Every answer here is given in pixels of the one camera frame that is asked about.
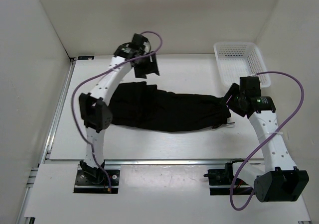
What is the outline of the black trousers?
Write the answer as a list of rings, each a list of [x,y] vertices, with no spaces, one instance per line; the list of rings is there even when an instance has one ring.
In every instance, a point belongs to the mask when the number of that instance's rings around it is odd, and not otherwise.
[[[218,128],[231,113],[222,98],[177,94],[146,82],[119,84],[110,100],[112,124],[162,132]]]

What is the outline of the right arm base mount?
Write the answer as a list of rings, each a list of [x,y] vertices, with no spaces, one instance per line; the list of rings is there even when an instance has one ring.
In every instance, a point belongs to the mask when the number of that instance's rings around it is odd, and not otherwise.
[[[229,196],[231,183],[234,178],[232,163],[226,163],[223,168],[208,169],[203,177],[208,179],[211,196]],[[252,187],[237,178],[233,195],[250,195],[252,190]]]

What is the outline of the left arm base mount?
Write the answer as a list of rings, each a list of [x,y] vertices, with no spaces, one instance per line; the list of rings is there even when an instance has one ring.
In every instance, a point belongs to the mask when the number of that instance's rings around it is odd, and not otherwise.
[[[80,167],[78,167],[75,177],[73,193],[77,194],[118,194],[119,182],[120,182],[120,170],[119,169],[107,169],[107,173],[111,180],[111,189],[109,188],[109,182],[105,173],[102,173],[102,177],[94,179],[89,174],[85,173]]]

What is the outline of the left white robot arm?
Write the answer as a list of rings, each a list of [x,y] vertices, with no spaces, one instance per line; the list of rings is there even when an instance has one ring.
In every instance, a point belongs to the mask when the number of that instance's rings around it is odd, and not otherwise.
[[[131,70],[141,79],[151,73],[159,74],[156,52],[143,32],[134,34],[130,42],[120,45],[108,70],[93,77],[99,79],[95,87],[79,96],[80,115],[86,130],[81,136],[87,143],[86,156],[80,166],[93,184],[100,184],[105,177],[103,145],[105,130],[113,118],[109,108],[111,97]]]

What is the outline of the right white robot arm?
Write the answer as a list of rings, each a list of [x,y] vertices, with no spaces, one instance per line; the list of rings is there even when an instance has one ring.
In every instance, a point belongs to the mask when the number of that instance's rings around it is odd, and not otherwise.
[[[295,202],[306,187],[309,176],[290,156],[277,122],[271,97],[263,96],[259,78],[241,77],[226,93],[226,105],[236,114],[247,117],[259,146],[243,161],[226,165],[224,179],[233,195],[241,180],[252,187],[260,202]]]

